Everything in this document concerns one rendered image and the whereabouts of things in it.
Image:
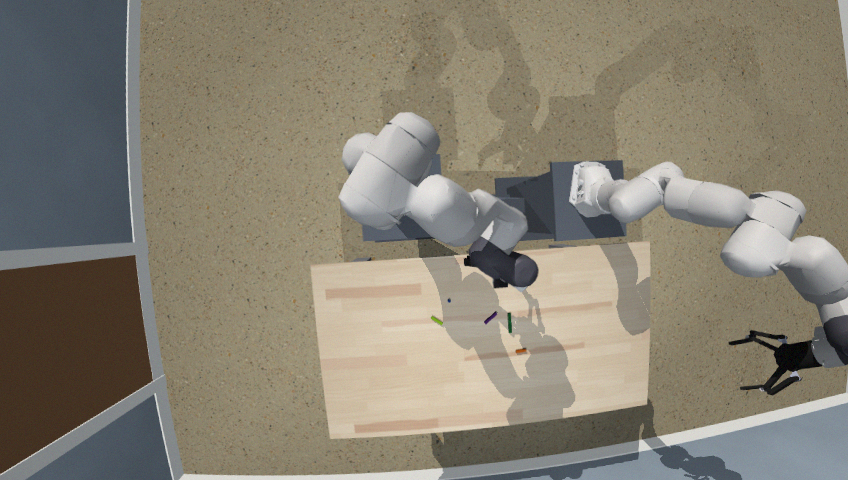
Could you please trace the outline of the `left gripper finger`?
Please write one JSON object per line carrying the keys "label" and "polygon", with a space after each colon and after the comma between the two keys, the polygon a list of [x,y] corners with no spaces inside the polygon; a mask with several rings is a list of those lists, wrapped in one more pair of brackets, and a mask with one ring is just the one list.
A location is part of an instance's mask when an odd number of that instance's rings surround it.
{"label": "left gripper finger", "polygon": [[788,360],[784,359],[780,366],[776,369],[774,374],[769,378],[769,380],[764,385],[754,385],[754,386],[744,386],[740,387],[741,390],[750,390],[750,389],[760,389],[763,392],[767,392],[769,395],[775,395],[779,391],[783,390],[790,384],[801,381],[801,377],[799,377],[797,371],[792,372],[789,378],[785,379],[775,387],[771,389],[771,387],[778,381],[778,379],[787,371],[784,369],[786,365],[789,363]]}
{"label": "left gripper finger", "polygon": [[757,335],[757,336],[759,335],[759,336],[762,336],[762,337],[766,337],[766,338],[776,339],[776,340],[778,340],[779,342],[782,342],[782,343],[786,343],[786,344],[787,344],[787,338],[788,338],[788,337],[787,337],[787,336],[785,336],[785,335],[773,335],[773,334],[768,334],[768,333],[763,333],[763,332],[758,332],[758,331],[753,331],[753,330],[750,330],[750,335],[746,335],[746,336],[745,336],[745,339],[736,340],[736,341],[731,341],[731,342],[728,342],[728,343],[729,343],[729,345],[738,345],[738,344],[743,344],[743,343],[748,343],[748,342],[753,342],[753,341],[755,341],[755,342],[757,342],[757,343],[759,343],[759,344],[761,344],[761,345],[763,345],[763,346],[765,346],[765,347],[767,347],[767,348],[769,348],[769,349],[771,349],[771,350],[773,350],[773,351],[775,351],[775,352],[778,352],[778,353],[780,353],[780,354],[782,354],[782,355],[786,355],[786,352],[785,352],[785,351],[783,351],[783,350],[781,350],[781,349],[779,349],[779,348],[776,348],[775,346],[772,346],[771,344],[766,343],[766,342],[764,342],[764,341],[762,341],[762,340],[760,340],[760,339],[756,338],[756,335]]}

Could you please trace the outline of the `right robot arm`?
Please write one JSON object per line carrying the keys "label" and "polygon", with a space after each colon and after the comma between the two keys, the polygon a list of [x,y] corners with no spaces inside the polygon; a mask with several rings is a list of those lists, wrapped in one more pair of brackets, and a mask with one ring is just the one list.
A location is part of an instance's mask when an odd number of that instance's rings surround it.
{"label": "right robot arm", "polygon": [[510,284],[523,292],[539,271],[529,256],[512,251],[528,230],[525,215],[484,190],[468,193],[439,174],[428,176],[439,146],[433,125],[412,112],[397,114],[378,136],[356,134],[342,153],[350,175],[338,197],[343,209],[378,230],[406,215],[445,244],[472,243],[471,263],[494,279],[494,289]]}

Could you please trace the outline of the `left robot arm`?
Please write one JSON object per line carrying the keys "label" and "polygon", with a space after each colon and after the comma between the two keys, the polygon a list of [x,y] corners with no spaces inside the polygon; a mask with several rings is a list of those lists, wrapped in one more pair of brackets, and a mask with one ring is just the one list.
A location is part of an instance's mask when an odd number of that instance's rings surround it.
{"label": "left robot arm", "polygon": [[848,264],[824,238],[809,235],[791,242],[806,214],[795,196],[768,191],[748,198],[723,184],[687,179],[672,162],[630,181],[613,181],[605,165],[586,161],[574,165],[569,202],[585,217],[612,214],[622,223],[664,204],[676,219],[708,227],[736,226],[720,253],[723,263],[745,277],[783,271],[818,309],[823,327],[815,327],[811,343],[818,363],[825,368],[848,365]]}

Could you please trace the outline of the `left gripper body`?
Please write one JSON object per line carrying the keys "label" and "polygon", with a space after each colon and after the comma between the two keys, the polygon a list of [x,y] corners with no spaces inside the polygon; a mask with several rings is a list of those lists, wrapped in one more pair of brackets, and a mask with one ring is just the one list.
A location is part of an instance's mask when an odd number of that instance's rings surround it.
{"label": "left gripper body", "polygon": [[793,344],[783,343],[779,349],[785,351],[786,355],[774,352],[776,364],[780,366],[784,359],[788,360],[789,363],[784,369],[791,372],[798,371],[800,369],[822,367],[822,364],[818,363],[812,352],[811,343],[812,340]]}

